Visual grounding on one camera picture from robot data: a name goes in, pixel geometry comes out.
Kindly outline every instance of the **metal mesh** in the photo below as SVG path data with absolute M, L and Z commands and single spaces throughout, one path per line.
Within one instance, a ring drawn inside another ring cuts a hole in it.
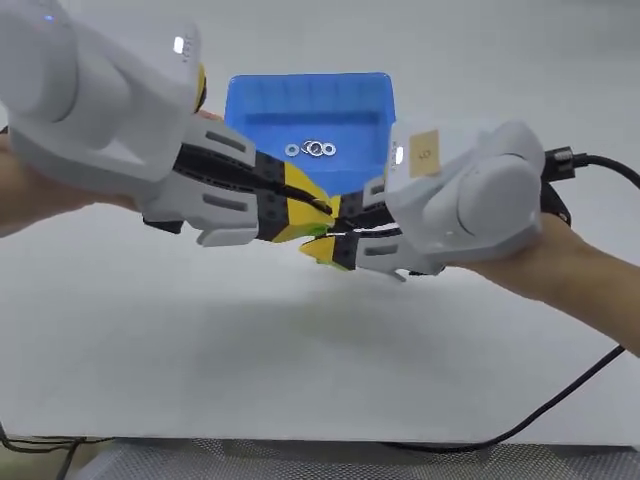
M 375 443 L 162 440 L 120 442 L 77 480 L 635 480 L 632 448 L 500 445 L 430 455 Z

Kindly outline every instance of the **sticker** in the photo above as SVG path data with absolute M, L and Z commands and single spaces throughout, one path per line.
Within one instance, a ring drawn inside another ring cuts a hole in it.
M 409 176 L 434 176 L 441 171 L 438 130 L 417 133 L 409 137 Z

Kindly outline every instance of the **metal washer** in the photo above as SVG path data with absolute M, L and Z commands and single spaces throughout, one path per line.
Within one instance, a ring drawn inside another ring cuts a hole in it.
M 290 143 L 286 147 L 284 147 L 284 153 L 287 157 L 295 157 L 300 153 L 300 147 L 298 147 L 294 143 Z
M 317 140 L 307 140 L 304 142 L 302 151 L 312 157 L 321 157 L 324 155 L 323 144 Z
M 327 157 L 332 157 L 336 154 L 336 146 L 331 142 L 326 142 L 322 144 L 322 153 Z

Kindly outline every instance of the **blue container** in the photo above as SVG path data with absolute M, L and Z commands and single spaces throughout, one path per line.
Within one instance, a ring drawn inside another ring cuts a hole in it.
M 227 92 L 225 123 L 258 150 L 296 164 L 329 195 L 361 190 L 382 175 L 393 122 L 384 73 L 240 75 Z M 330 142 L 336 153 L 285 154 L 306 140 Z

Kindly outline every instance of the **white table surface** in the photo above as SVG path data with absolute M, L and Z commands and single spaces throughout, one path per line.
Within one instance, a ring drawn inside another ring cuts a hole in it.
M 180 2 L 203 27 L 211 110 L 236 73 L 381 70 L 399 116 L 518 117 L 549 148 L 640 166 L 636 8 L 241 3 Z M 304 28 L 303 10 L 316 20 Z M 640 261 L 640 196 L 624 180 L 587 171 L 561 193 L 577 230 Z M 8 431 L 482 440 L 613 347 L 465 272 L 401 285 L 316 266 L 295 245 L 202 250 L 194 240 L 93 207 L 0 241 Z M 639 404 L 640 363 L 625 355 L 516 440 L 638 444 Z

